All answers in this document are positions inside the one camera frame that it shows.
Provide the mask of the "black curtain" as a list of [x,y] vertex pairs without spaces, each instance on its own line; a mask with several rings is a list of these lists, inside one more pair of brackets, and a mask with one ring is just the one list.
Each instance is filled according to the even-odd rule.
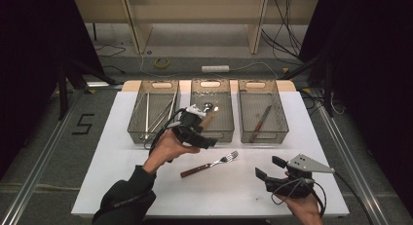
[[413,215],[413,0],[319,0],[300,56],[334,30],[333,90]]
[[103,69],[75,0],[0,0],[0,178],[58,81],[87,73]]

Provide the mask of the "metal chopstick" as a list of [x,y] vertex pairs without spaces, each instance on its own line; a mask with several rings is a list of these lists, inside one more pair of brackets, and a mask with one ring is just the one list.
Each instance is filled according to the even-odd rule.
[[153,121],[153,123],[149,127],[150,132],[154,132],[156,128],[165,120],[169,118],[169,113],[170,113],[171,107],[167,106],[159,115],[158,117]]
[[166,107],[159,113],[155,120],[149,125],[149,132],[154,131],[157,128],[157,126],[159,126],[160,123],[164,120],[164,118],[167,115],[167,112],[169,111],[170,104],[171,100],[167,103]]

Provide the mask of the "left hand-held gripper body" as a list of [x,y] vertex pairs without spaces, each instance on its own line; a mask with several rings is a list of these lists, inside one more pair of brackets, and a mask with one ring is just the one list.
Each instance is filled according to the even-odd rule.
[[199,109],[195,104],[179,110],[179,119],[170,125],[175,136],[181,143],[188,143],[192,146],[208,149],[213,147],[217,139],[204,137],[201,135],[203,127],[201,123],[207,113]]

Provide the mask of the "white table sheet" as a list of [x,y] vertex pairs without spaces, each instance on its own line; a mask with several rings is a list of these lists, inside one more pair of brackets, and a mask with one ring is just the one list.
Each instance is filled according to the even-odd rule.
[[[134,92],[117,93],[94,157],[86,174],[72,213],[89,218],[98,211],[102,196],[120,179],[130,178],[134,167],[142,164],[148,151],[132,142],[127,132],[136,100]],[[322,164],[327,160],[310,117],[298,92],[282,92],[283,110],[289,133],[280,145],[251,145],[240,142],[235,131],[233,141],[219,144],[199,154],[179,157],[163,165],[154,184],[156,200],[148,218],[270,218],[288,216],[285,205],[271,200],[263,181],[255,176],[259,168],[276,178],[284,177],[284,169],[272,163],[278,156],[291,160],[302,153]],[[233,151],[238,157],[190,176],[180,174],[203,164],[219,160]]]

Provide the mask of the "wooden handled metal fork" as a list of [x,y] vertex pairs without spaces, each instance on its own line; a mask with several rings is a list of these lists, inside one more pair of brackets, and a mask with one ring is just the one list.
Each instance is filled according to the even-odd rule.
[[203,165],[201,165],[201,166],[198,166],[198,167],[195,167],[195,168],[192,168],[192,169],[185,170],[185,171],[183,171],[183,172],[180,174],[180,177],[181,177],[181,178],[184,178],[184,177],[190,176],[190,175],[192,175],[192,174],[195,174],[195,173],[197,173],[197,172],[200,172],[200,171],[202,171],[202,170],[210,169],[210,168],[212,168],[212,167],[214,167],[214,166],[216,166],[216,165],[219,165],[219,164],[230,163],[230,162],[232,162],[234,159],[236,159],[236,158],[238,157],[238,155],[239,155],[239,153],[238,153],[237,151],[233,151],[232,153],[230,153],[230,154],[228,154],[228,155],[226,155],[226,156],[223,156],[222,158],[220,158],[220,159],[217,160],[217,161],[214,161],[214,162],[211,162],[211,163],[207,163],[207,164],[203,164]]

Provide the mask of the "white chopstick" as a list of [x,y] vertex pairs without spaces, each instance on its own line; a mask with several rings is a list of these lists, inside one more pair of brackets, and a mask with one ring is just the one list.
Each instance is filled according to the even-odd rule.
[[168,120],[172,117],[172,115],[175,112],[175,107],[176,107],[176,101],[177,101],[177,97],[178,97],[178,92],[175,92],[170,104],[170,108],[169,108],[169,114],[168,114]]
[[146,114],[145,114],[145,135],[144,140],[148,138],[148,131],[149,131],[149,111],[150,111],[150,93],[147,93],[146,97]]

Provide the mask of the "metal floor rail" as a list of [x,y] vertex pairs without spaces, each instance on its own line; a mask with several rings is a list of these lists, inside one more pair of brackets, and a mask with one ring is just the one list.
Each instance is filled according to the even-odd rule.
[[58,118],[53,132],[48,138],[47,143],[44,145],[42,152],[36,159],[36,162],[31,169],[28,176],[23,180],[21,184],[10,184],[10,187],[15,186],[17,194],[11,201],[10,206],[6,210],[4,217],[0,220],[1,225],[17,225],[21,215],[23,214],[33,192],[35,191],[39,180],[41,179],[47,165],[53,156],[58,143],[65,131],[71,117],[73,110],[75,109],[79,99],[83,96],[83,91],[75,91],[65,113]]
[[363,209],[370,225],[390,225],[377,197],[374,195],[366,177],[362,174],[361,168],[357,164],[356,157],[352,154],[344,135],[339,130],[337,123],[329,116],[328,112],[319,101],[315,102],[315,106],[313,112],[320,113],[350,179],[346,180],[339,173],[339,170],[335,171],[335,175],[347,185],[349,190],[352,191],[352,194],[356,197],[356,200]]

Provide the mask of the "beige wooden desk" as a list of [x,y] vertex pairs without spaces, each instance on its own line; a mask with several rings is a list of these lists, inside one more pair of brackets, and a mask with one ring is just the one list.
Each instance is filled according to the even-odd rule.
[[85,23],[126,23],[142,53],[155,23],[244,24],[249,51],[256,54],[265,24],[280,24],[281,8],[294,24],[309,24],[317,0],[75,0]]

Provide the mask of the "white power strip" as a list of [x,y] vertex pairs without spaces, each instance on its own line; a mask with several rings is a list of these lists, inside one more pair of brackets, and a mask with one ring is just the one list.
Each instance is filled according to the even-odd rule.
[[203,73],[227,73],[230,67],[229,65],[204,65],[201,70]]

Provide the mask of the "black stand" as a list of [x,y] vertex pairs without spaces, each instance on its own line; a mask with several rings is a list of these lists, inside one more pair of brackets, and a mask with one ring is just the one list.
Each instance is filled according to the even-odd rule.
[[100,81],[105,82],[111,86],[119,85],[118,81],[106,76],[102,68],[93,68],[78,59],[70,59],[64,61],[57,69],[57,84],[60,102],[60,120],[63,119],[63,117],[68,112],[69,108],[66,82],[70,82],[75,90],[84,91],[86,88],[89,87],[86,80],[84,79],[84,74],[92,75]]
[[313,71],[318,71],[323,74],[324,79],[324,96],[323,96],[323,106],[327,114],[333,116],[333,105],[331,104],[332,100],[332,64],[329,62],[329,59],[324,54],[318,54],[313,59],[304,63],[303,65],[296,68],[293,72],[290,72],[282,76],[282,80],[289,80],[298,76],[305,71],[312,69]]

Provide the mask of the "yellow tape roll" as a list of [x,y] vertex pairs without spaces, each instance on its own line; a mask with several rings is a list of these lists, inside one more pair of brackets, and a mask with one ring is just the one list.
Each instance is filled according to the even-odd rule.
[[170,65],[170,60],[166,57],[159,57],[154,61],[154,66],[158,69],[166,69]]

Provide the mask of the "smoky clear plastic bin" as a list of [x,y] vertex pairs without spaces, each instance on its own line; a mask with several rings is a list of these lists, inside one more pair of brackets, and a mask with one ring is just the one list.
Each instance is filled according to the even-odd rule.
[[272,105],[253,143],[281,144],[289,132],[277,83],[273,80],[240,80],[241,142],[246,144],[267,106]]
[[219,111],[210,124],[203,129],[202,136],[216,138],[219,142],[231,142],[234,132],[231,86],[228,79],[193,79],[191,81],[190,104],[204,111],[210,102]]
[[161,127],[168,121],[163,121],[154,132],[148,132],[148,138],[147,140],[144,140],[147,93],[150,93],[150,125],[166,107],[167,103],[172,100],[175,92],[178,92],[178,100],[179,82],[177,80],[141,82],[128,126],[128,133],[134,143],[140,144],[150,142]]

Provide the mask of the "wooden handled table knife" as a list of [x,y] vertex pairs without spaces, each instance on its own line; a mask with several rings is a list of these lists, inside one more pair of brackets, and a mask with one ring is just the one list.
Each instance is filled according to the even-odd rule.
[[259,134],[259,132],[260,132],[260,130],[261,130],[261,127],[262,127],[263,123],[265,122],[268,114],[270,113],[271,108],[272,108],[272,105],[269,105],[269,106],[267,106],[267,108],[265,109],[262,117],[261,117],[260,120],[258,121],[258,123],[257,123],[257,125],[255,126],[255,129],[254,129],[251,137],[250,137],[249,140],[248,140],[249,143],[253,143],[253,142],[254,142],[256,136]]

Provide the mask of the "person's right hand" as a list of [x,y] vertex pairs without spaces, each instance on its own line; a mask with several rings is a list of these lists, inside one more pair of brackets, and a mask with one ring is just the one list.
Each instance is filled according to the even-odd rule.
[[291,213],[298,218],[302,225],[323,225],[318,201],[312,194],[301,199],[291,199],[282,195],[277,195],[277,198],[287,204]]

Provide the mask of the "light wood handled fork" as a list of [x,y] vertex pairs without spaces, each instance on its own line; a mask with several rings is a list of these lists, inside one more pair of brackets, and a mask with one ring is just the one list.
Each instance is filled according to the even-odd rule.
[[210,122],[212,121],[212,119],[215,117],[215,115],[217,114],[217,112],[219,111],[218,107],[214,107],[207,115],[206,117],[203,119],[203,121],[200,123],[200,126],[204,129],[206,128]]

